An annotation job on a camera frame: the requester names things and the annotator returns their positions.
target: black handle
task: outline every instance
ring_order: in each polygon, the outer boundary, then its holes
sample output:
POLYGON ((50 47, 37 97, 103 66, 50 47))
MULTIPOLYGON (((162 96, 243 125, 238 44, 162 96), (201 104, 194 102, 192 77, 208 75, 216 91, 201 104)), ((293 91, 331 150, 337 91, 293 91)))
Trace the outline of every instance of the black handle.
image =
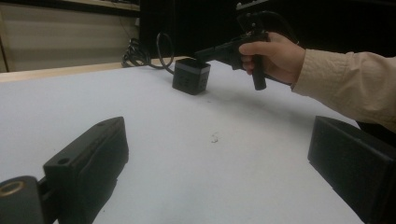
POLYGON ((254 69, 253 69, 253 82, 256 91, 262 91, 267 87, 265 83, 264 67, 262 65, 262 56, 253 56, 254 69))

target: hand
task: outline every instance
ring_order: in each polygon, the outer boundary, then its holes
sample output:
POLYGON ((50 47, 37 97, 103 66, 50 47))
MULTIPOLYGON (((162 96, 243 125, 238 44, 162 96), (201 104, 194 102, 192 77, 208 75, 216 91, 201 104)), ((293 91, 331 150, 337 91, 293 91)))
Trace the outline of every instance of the hand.
POLYGON ((264 73, 282 82, 296 83, 303 68, 305 49, 277 33, 268 33, 268 37, 270 42, 259 41, 239 47, 247 73, 253 72, 253 55, 262 55, 264 73))

